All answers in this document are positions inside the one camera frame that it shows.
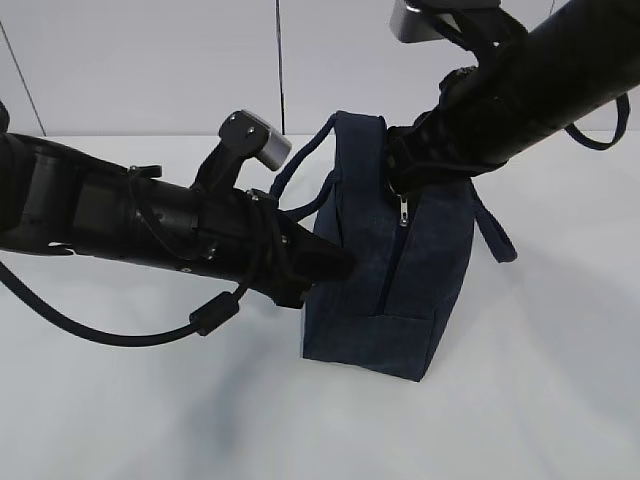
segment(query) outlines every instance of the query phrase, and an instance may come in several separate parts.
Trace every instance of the bag handle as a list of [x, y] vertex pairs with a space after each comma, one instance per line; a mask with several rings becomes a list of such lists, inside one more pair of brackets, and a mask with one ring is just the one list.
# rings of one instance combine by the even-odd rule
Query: bag handle
[[616, 127], [616, 133], [613, 137], [613, 140], [609, 143], [598, 142], [596, 140], [592, 140], [587, 137], [584, 133], [578, 130], [575, 123], [572, 123], [565, 131], [571, 135], [576, 142], [581, 145], [584, 145], [587, 148], [592, 150], [605, 151], [609, 150], [615, 144], [617, 144], [624, 134], [627, 132], [627, 125], [629, 124], [629, 116], [631, 115], [631, 103], [629, 102], [629, 95], [624, 94], [616, 99], [616, 105], [618, 107], [618, 125]]
[[498, 263], [511, 263], [516, 261], [518, 258], [516, 247], [513, 246], [513, 242], [502, 225], [500, 225], [500, 222], [498, 222], [498, 219], [484, 206], [472, 182], [471, 195], [473, 197], [473, 210], [476, 216], [476, 223], [493, 257]]
[[287, 185], [291, 181], [291, 178], [296, 173], [300, 165], [302, 165], [302, 162], [305, 160], [305, 158], [311, 155], [329, 136], [329, 133], [336, 124], [336, 119], [337, 114], [334, 113], [329, 117], [327, 123], [318, 133], [316, 133], [311, 141], [304, 147], [302, 147], [300, 151], [293, 156], [291, 161], [284, 167], [282, 172], [273, 181], [273, 185], [271, 185], [271, 189], [269, 190], [270, 195], [274, 196], [277, 199], [280, 199], [280, 197], [282, 197], [284, 189], [287, 188]]
[[322, 188], [320, 189], [320, 193], [318, 196], [313, 199], [311, 202], [303, 205], [302, 207], [294, 208], [293, 210], [287, 210], [284, 212], [291, 220], [298, 223], [310, 215], [313, 215], [318, 210], [322, 208], [322, 206], [329, 199], [329, 194], [331, 193], [331, 189], [338, 181], [338, 175], [335, 170], [331, 170], [327, 178], [325, 178]]

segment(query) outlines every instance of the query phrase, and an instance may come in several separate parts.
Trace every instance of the black cable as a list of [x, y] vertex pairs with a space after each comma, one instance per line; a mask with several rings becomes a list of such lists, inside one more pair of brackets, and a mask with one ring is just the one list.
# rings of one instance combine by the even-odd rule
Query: black cable
[[149, 228], [151, 234], [158, 242], [174, 257], [181, 260], [196, 260], [198, 258], [194, 249], [190, 249], [182, 244], [180, 240], [167, 231], [156, 217], [149, 203], [142, 196], [140, 191], [140, 179], [159, 177], [162, 169], [158, 167], [131, 167], [129, 169], [129, 195], [133, 204], [140, 212], [142, 220]]
[[111, 345], [114, 347], [152, 347], [180, 340], [198, 330], [198, 325], [189, 324], [177, 330], [156, 335], [128, 336], [106, 333], [82, 325], [57, 311], [22, 283], [2, 262], [0, 262], [0, 281], [11, 290], [16, 297], [48, 322], [76, 337], [102, 345]]
[[627, 133], [629, 117], [631, 116], [631, 102], [629, 101], [629, 94], [625, 93], [624, 95], [618, 97], [616, 99], [616, 105], [618, 107], [618, 124], [616, 126], [613, 140], [611, 140], [611, 142], [606, 143], [592, 140], [584, 133], [582, 133], [575, 123], [572, 123], [567, 128], [565, 128], [565, 131], [569, 135], [571, 135], [571, 138], [573, 138], [576, 142], [587, 148], [598, 150], [601, 152], [609, 150], [614, 145], [617, 145], [618, 142], [622, 140], [622, 137], [624, 137], [625, 133]]
[[[253, 251], [252, 260], [247, 271], [247, 274], [238, 285], [238, 288], [233, 293], [233, 297], [238, 301], [242, 296], [247, 293], [251, 283], [254, 281], [262, 259], [264, 256], [263, 241], [261, 235], [261, 222], [258, 206], [254, 201], [245, 196], [249, 205], [250, 211], [250, 223], [251, 232], [253, 236]], [[16, 297], [31, 308], [35, 313], [43, 317], [45, 320], [55, 325], [56, 327], [75, 335], [76, 337], [83, 338], [90, 342], [99, 343], [102, 345], [110, 345], [115, 347], [152, 347], [163, 345], [177, 340], [181, 340], [189, 335], [198, 332], [201, 328], [200, 323], [190, 323], [184, 327], [178, 328], [165, 333], [159, 333], [155, 335], [116, 335], [112, 333], [96, 330], [91, 327], [87, 327], [81, 323], [71, 320], [64, 314], [57, 311], [43, 299], [41, 299], [36, 293], [27, 287], [18, 277], [16, 277], [7, 266], [0, 262], [0, 282], [2, 282]]]
[[249, 217], [251, 218], [251, 236], [253, 237], [253, 252], [251, 255], [251, 263], [249, 264], [247, 274], [245, 275], [244, 279], [238, 284], [238, 288], [236, 288], [235, 292], [233, 292], [233, 298], [236, 301], [240, 300], [244, 296], [244, 294], [249, 291], [251, 284], [258, 275], [258, 270], [264, 257], [264, 239], [262, 238], [262, 229], [260, 228], [260, 209], [258, 208], [257, 202], [253, 200], [253, 197], [244, 194], [241, 196], [249, 207]]

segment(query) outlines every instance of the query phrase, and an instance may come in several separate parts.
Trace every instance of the screw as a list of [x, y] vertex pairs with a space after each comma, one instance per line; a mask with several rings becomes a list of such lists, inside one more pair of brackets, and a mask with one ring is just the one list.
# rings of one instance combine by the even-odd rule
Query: screw
[[207, 260], [213, 260], [213, 257], [216, 255], [216, 250], [218, 250], [218, 245], [213, 244], [207, 251]]
[[244, 193], [246, 193], [247, 195], [249, 195], [251, 197], [251, 200], [253, 200], [254, 202], [259, 202], [260, 201], [260, 197], [258, 197], [258, 195], [256, 195], [253, 190], [247, 190]]

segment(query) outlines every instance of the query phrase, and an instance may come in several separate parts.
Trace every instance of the denim bag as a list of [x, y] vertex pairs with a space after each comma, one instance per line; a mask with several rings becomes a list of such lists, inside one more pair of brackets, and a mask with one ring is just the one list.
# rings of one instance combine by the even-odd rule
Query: denim bag
[[350, 250], [358, 264], [349, 280], [309, 293], [302, 355], [420, 381], [462, 288], [474, 222], [498, 262], [517, 253], [470, 180], [396, 196], [382, 172], [381, 117], [332, 115], [275, 179], [273, 196], [332, 129], [333, 171], [314, 201], [287, 214], [300, 221], [317, 211], [314, 233]]

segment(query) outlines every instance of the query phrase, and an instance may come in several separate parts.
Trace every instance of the zipper pull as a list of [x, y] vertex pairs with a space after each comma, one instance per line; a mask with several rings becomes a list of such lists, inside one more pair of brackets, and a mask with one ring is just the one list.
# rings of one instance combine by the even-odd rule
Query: zipper pull
[[400, 198], [400, 226], [409, 226], [409, 200], [404, 195], [399, 195]]

